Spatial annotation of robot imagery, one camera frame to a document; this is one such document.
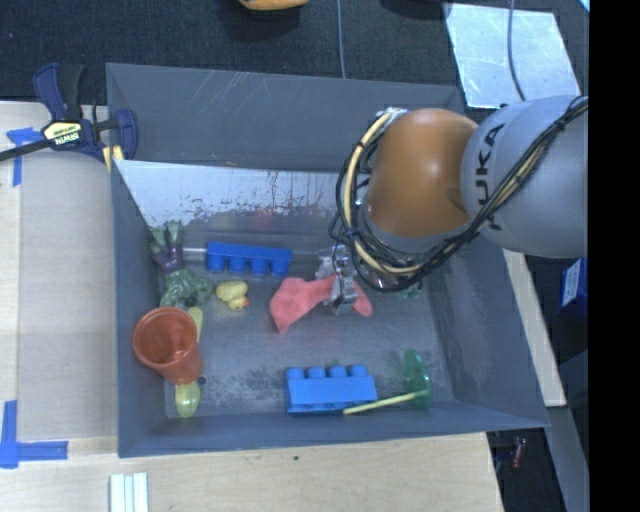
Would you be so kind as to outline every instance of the orange cup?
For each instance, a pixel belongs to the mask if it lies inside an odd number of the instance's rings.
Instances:
[[[160,307],[145,314],[133,329],[132,345],[138,361],[173,384],[190,384],[202,372],[196,324],[180,308]]]

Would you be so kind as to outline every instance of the gray bin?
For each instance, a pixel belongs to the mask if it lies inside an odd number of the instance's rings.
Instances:
[[[459,113],[454,87],[109,65],[109,106],[138,119],[135,160],[112,172],[121,457],[379,441],[548,425],[503,252],[482,237],[428,276],[415,300],[365,288],[374,314],[319,305],[277,332],[269,300],[281,279],[241,276],[250,306],[203,307],[202,400],[181,418],[173,388],[134,357],[137,320],[157,306],[148,228],[180,218],[187,264],[214,283],[208,241],[293,250],[290,276],[313,278],[331,246],[338,169],[388,106]],[[428,411],[410,403],[364,415],[285,412],[288,367],[363,364],[380,398],[405,392],[416,349],[433,382]]]

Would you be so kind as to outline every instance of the green toy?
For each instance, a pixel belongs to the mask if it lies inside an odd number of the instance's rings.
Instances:
[[[158,264],[164,281],[160,306],[174,306],[186,310],[201,306],[209,300],[215,287],[212,281],[183,268],[181,223],[170,221],[151,229],[149,244],[151,257]]]
[[[198,332],[197,342],[200,343],[200,331],[202,330],[202,310],[199,307],[191,307],[187,313],[193,318]],[[189,384],[179,384],[175,393],[176,410],[183,418],[193,416],[200,405],[200,386],[198,381]]]
[[[427,410],[431,406],[431,379],[420,354],[415,350],[409,349],[404,353],[404,377],[409,393],[355,407],[348,407],[343,409],[342,413],[354,414],[386,405],[408,402],[409,400],[413,400],[420,409]]]

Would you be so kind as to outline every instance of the pink toy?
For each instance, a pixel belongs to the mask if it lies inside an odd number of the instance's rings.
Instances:
[[[299,277],[287,277],[282,281],[280,288],[269,303],[269,310],[278,331],[287,332],[289,326],[306,315],[322,301],[329,300],[335,275],[305,281]],[[352,309],[362,316],[371,316],[373,306],[362,291],[362,288],[354,283],[358,291],[358,298],[353,303]]]

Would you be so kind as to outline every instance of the black floor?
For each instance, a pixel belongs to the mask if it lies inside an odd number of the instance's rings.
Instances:
[[[460,3],[509,6],[509,0]],[[0,99],[35,101],[33,74],[50,62],[86,66],[82,104],[106,104],[107,62],[460,85],[442,7],[435,0],[310,0],[291,16],[264,18],[237,0],[6,0]],[[516,8],[554,13],[588,94],[589,14],[580,1],[522,0]],[[480,121],[488,113],[468,115]],[[559,365],[587,348],[586,326],[557,314],[561,274],[570,263],[528,258]],[[572,412],[588,461],[588,400]],[[488,436],[507,512],[565,511],[544,431]],[[518,469],[511,453],[516,437],[525,439]]]

